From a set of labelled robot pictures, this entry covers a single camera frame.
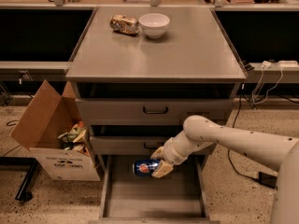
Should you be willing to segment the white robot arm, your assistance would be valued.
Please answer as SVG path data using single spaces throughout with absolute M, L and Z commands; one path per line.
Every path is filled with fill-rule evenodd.
M 190 116 L 183 130 L 151 155 L 160 161 L 152 175 L 168 175 L 191 154 L 214 143 L 278 172 L 270 224 L 299 224 L 298 138 L 230 128 L 202 116 Z

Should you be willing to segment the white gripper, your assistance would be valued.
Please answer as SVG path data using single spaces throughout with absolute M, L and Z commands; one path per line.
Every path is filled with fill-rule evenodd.
M 188 159 L 187 156 L 178 153 L 175 149 L 176 144 L 175 139 L 170 138 L 164 143 L 164 147 L 159 147 L 152 153 L 150 156 L 152 159 L 164 159 L 159 162 L 158 167 L 152 173 L 153 177 L 161 178 L 168 175 L 173 171 L 173 165 L 181 165 Z

